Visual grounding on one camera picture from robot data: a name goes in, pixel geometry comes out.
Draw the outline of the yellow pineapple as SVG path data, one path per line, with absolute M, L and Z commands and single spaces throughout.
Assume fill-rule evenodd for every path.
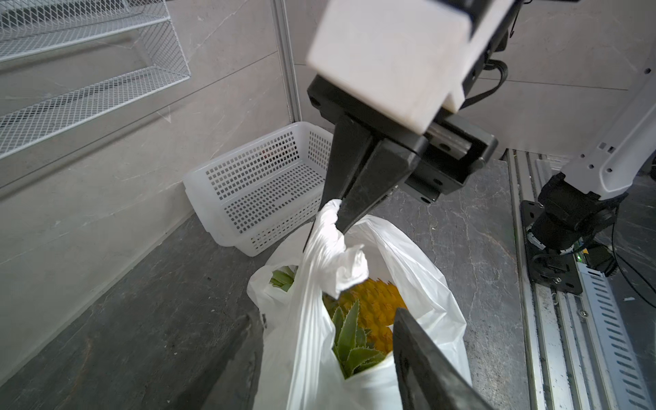
M 323 295 L 323 302 L 335 327 L 332 352 L 345 379 L 376 367 L 393 350 L 391 326 L 396 310 L 406 307 L 393 283 L 369 278 L 338 299 Z

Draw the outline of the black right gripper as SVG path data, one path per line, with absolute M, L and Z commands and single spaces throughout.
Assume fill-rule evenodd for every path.
M 319 208 L 342 201 L 336 227 L 343 234 L 400 183 L 427 203 L 458 191 L 499 145 L 495 136 L 446 109 L 418 135 L 319 75 L 307 94 L 335 126 Z

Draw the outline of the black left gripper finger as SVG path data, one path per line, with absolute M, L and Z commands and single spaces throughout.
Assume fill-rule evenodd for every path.
M 491 408 L 461 377 L 406 309 L 396 310 L 393 354 L 403 408 Z

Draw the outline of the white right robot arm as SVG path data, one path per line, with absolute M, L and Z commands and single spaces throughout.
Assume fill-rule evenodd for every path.
M 417 134 L 316 77 L 311 104 L 335 126 L 323 201 L 341 201 L 338 229 L 348 231 L 398 186 L 433 203 L 461 189 L 490 160 L 496 139 L 441 111 Z M 655 150 L 655 66 L 649 63 L 611 124 L 543 187 L 543 213 L 531 227 L 535 244 L 565 252 L 613 224 Z

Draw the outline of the white plastic bag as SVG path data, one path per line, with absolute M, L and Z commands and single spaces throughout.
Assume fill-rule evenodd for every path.
M 338 295 L 367 278 L 387 278 L 410 314 L 464 379 L 471 377 L 464 345 L 466 320 L 446 278 L 405 233 L 365 216 L 346 234 L 332 200 L 293 234 L 248 284 L 249 298 L 266 321 L 257 409 L 398 409 L 401 396 L 392 355 L 345 379 L 332 352 L 335 327 L 322 296 Z M 269 281 L 273 271 L 298 266 L 287 292 Z

